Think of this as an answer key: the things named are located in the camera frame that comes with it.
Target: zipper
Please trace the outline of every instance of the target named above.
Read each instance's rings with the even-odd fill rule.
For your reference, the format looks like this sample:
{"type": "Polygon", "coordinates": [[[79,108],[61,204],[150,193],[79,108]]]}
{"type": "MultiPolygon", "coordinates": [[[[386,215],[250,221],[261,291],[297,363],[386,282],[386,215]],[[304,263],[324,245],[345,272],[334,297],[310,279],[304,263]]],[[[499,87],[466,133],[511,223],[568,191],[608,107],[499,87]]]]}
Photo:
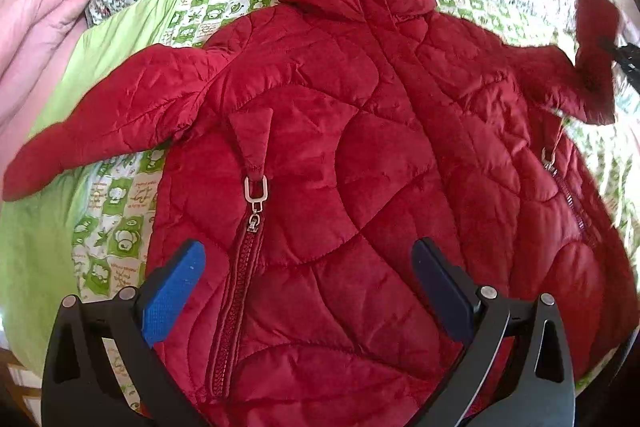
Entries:
{"type": "Polygon", "coordinates": [[[249,178],[244,179],[244,199],[251,205],[251,214],[246,222],[246,231],[242,238],[240,249],[236,260],[236,276],[235,285],[232,290],[231,301],[226,314],[226,319],[222,326],[220,334],[220,343],[218,344],[218,354],[213,369],[213,394],[214,396],[223,396],[225,392],[225,380],[228,375],[232,358],[234,356],[235,347],[234,340],[238,336],[238,330],[242,319],[242,304],[244,303],[244,295],[249,285],[251,276],[250,265],[252,253],[257,254],[257,237],[260,232],[260,214],[262,213],[262,204],[269,196],[267,177],[262,177],[262,195],[259,198],[252,198],[249,190],[249,178]]]}
{"type": "Polygon", "coordinates": [[[556,185],[558,186],[558,189],[560,190],[560,192],[562,192],[562,195],[564,196],[564,199],[566,200],[567,205],[571,209],[572,214],[574,214],[575,221],[578,224],[578,228],[580,229],[580,233],[582,234],[582,237],[585,239],[585,241],[590,247],[593,247],[593,241],[590,237],[590,234],[588,233],[587,223],[582,215],[582,209],[577,203],[577,200],[574,198],[574,195],[572,194],[571,189],[569,188],[569,185],[567,184],[565,179],[562,177],[562,174],[560,173],[560,171],[556,169],[554,165],[556,163],[556,151],[554,150],[551,153],[551,158],[547,158],[546,150],[543,148],[541,160],[545,170],[549,172],[549,174],[551,174],[552,178],[556,182],[556,185]]]}

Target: quilted stitching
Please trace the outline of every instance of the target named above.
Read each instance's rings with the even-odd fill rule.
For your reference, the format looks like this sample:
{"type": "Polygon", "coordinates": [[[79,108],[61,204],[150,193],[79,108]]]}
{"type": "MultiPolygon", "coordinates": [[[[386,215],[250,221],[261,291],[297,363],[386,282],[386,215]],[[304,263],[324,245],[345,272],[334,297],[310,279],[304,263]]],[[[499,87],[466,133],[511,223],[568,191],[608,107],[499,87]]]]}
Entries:
{"type": "MultiPolygon", "coordinates": [[[[593,249],[540,163],[549,139],[540,131],[551,100],[544,89],[564,110],[585,118],[591,111],[561,52],[516,53],[467,22],[404,16],[414,0],[393,0],[395,23],[386,0],[357,0],[344,19],[340,3],[352,0],[282,1],[194,52],[209,78],[180,76],[178,61],[144,74],[124,64],[78,108],[99,113],[100,86],[117,92],[129,75],[138,79],[136,105],[148,96],[156,112],[133,127],[126,114],[107,122],[117,131],[101,150],[146,148],[149,132],[178,137],[159,185],[147,269],[187,237],[206,245],[193,304],[161,348],[190,400],[221,425],[320,426],[329,411],[345,426],[377,412],[402,425],[459,350],[440,333],[412,273],[408,252],[425,235],[506,295],[553,293],[578,375],[619,343],[638,320],[620,240],[565,138],[558,166],[602,238],[593,249]],[[172,76],[170,91],[179,86],[175,96],[158,92],[162,74],[172,76]],[[180,106],[197,108],[188,129],[180,106]],[[262,247],[242,304],[230,389],[216,396],[217,331],[247,216],[241,147],[227,117],[265,108],[273,117],[262,247]],[[177,114],[157,113],[164,110],[177,114]]],[[[63,128],[81,123],[73,116],[63,128]]],[[[46,135],[18,155],[10,177],[42,153],[46,135]]],[[[97,154],[98,144],[82,146],[82,158],[97,154]]],[[[508,346],[474,410],[490,399],[507,355],[508,346]]]]}

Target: zipper tab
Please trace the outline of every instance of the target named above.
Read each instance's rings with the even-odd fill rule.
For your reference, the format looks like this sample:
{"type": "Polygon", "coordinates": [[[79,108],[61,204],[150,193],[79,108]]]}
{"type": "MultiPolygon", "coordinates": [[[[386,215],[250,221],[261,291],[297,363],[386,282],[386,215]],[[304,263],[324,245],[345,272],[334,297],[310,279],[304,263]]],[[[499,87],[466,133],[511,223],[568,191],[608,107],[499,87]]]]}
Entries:
{"type": "Polygon", "coordinates": [[[262,176],[262,195],[259,198],[252,198],[249,192],[249,177],[244,179],[244,199],[251,205],[252,214],[249,216],[249,222],[246,227],[247,232],[256,233],[260,226],[260,213],[262,211],[262,203],[269,197],[269,189],[267,186],[267,176],[262,176]]]}
{"type": "Polygon", "coordinates": [[[546,149],[543,148],[542,149],[542,157],[540,159],[542,160],[543,167],[546,170],[548,170],[549,172],[551,172],[551,174],[554,174],[554,171],[558,172],[558,170],[554,167],[554,163],[556,163],[556,149],[555,148],[551,151],[551,158],[550,159],[546,158],[546,149]]]}

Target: red fabric piece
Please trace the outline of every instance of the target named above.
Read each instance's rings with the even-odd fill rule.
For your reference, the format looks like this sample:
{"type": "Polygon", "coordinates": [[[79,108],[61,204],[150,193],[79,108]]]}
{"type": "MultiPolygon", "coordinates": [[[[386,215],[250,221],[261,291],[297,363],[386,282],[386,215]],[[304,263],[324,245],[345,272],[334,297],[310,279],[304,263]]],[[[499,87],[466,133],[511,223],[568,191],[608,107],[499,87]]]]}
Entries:
{"type": "Polygon", "coordinates": [[[590,89],[599,92],[600,109],[590,120],[601,124],[613,123],[609,115],[613,113],[614,100],[611,58],[600,41],[615,42],[619,22],[620,12],[609,0],[578,0],[576,38],[580,48],[575,67],[590,89]]]}
{"type": "Polygon", "coordinates": [[[229,122],[236,133],[236,141],[244,158],[244,171],[252,182],[261,182],[264,175],[272,117],[273,109],[269,107],[229,115],[229,122]]]}
{"type": "Polygon", "coordinates": [[[625,251],[549,112],[609,121],[604,63],[576,70],[555,47],[505,46],[434,0],[280,1],[201,50],[130,58],[5,175],[4,196],[20,198],[63,169],[174,139],[147,269],[186,238],[206,247],[202,280],[157,346],[203,414],[220,426],[404,425],[460,348],[412,273],[424,236],[504,295],[553,294],[577,377],[628,335],[638,304],[625,251]],[[265,146],[269,199],[250,236],[242,182],[265,146]],[[549,147],[562,189],[540,159],[549,147]]]}

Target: jacket sleeve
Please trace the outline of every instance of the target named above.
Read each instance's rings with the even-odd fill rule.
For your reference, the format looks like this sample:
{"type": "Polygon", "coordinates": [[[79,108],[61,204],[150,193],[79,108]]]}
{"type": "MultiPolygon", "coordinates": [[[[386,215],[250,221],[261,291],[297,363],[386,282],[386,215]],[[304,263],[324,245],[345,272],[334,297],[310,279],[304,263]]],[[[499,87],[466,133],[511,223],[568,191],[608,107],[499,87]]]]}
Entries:
{"type": "Polygon", "coordinates": [[[510,48],[508,54],[529,100],[592,124],[614,122],[612,58],[600,40],[614,42],[620,13],[609,0],[578,0],[575,67],[555,46],[510,48]]]}
{"type": "Polygon", "coordinates": [[[233,55],[160,44],[133,55],[89,91],[66,121],[20,149],[4,174],[3,198],[18,200],[66,169],[179,137],[195,120],[204,90],[233,55]]]}

